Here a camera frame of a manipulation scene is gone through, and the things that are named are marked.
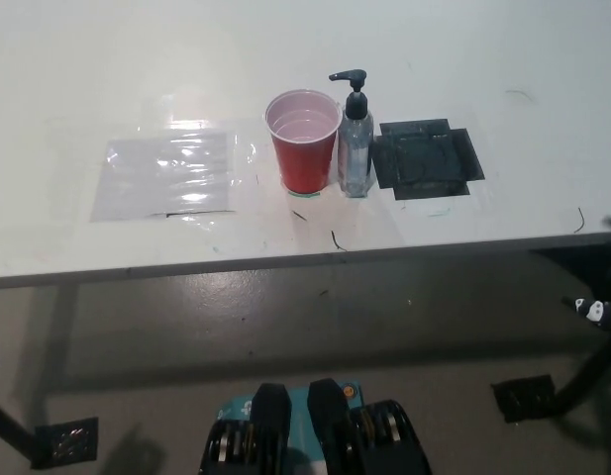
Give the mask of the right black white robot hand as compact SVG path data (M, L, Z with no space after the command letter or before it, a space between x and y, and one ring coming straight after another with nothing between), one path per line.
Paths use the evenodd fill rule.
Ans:
M590 291L571 294L562 303L596 327L611 333L611 242L574 248L563 264Z

